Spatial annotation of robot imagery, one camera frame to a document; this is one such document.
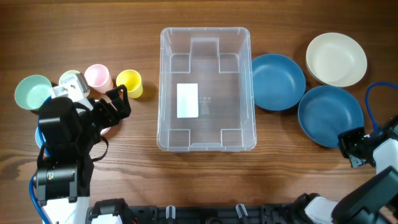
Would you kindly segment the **yellow cup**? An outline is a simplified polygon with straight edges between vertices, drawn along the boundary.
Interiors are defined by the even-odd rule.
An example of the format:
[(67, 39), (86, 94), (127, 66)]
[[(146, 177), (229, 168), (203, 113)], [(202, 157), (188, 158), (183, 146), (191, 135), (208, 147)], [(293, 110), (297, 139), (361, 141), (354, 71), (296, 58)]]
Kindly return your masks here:
[(116, 78), (116, 84), (125, 85), (130, 98), (139, 98), (143, 93), (142, 78), (135, 70), (124, 70)]

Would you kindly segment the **blue plate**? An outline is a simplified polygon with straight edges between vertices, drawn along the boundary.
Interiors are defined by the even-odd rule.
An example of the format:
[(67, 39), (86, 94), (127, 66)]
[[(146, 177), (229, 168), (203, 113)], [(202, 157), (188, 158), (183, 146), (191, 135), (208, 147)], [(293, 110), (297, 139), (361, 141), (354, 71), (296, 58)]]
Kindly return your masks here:
[(298, 121), (313, 142), (336, 148), (339, 134), (364, 126), (364, 115), (357, 99), (348, 91), (335, 86), (318, 86), (302, 97)]
[(254, 103), (269, 111), (283, 111), (303, 97), (306, 79), (292, 59), (281, 54), (264, 54), (252, 61)]

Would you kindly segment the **cream plate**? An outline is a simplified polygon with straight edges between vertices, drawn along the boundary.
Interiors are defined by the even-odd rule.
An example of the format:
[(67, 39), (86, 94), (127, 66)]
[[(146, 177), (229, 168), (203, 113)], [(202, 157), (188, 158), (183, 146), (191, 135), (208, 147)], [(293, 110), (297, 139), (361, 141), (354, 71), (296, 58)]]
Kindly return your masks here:
[(336, 32), (315, 37), (307, 47), (305, 62), (314, 79), (337, 87), (358, 83), (368, 69), (366, 54), (357, 41)]

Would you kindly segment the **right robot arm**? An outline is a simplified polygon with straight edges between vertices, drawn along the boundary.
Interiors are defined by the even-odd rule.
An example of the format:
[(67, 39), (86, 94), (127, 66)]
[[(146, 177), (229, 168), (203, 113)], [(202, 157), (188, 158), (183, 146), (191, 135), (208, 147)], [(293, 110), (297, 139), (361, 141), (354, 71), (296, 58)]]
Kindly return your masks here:
[(302, 194), (290, 205), (292, 223), (390, 223), (386, 206), (397, 218), (397, 117), (366, 135), (356, 128), (338, 135), (340, 151), (353, 168), (366, 164), (376, 175), (339, 202), (318, 194)]

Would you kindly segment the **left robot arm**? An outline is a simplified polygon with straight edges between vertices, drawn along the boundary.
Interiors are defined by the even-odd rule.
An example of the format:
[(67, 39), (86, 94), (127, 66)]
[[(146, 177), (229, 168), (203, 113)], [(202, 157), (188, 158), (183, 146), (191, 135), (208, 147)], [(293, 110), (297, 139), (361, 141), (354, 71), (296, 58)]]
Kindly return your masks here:
[(131, 114), (127, 88), (106, 92), (110, 102), (90, 99), (92, 108), (66, 96), (48, 100), (39, 109), (38, 129), (45, 142), (29, 184), (35, 209), (44, 223), (84, 223), (90, 201), (95, 144), (105, 141), (101, 130)]

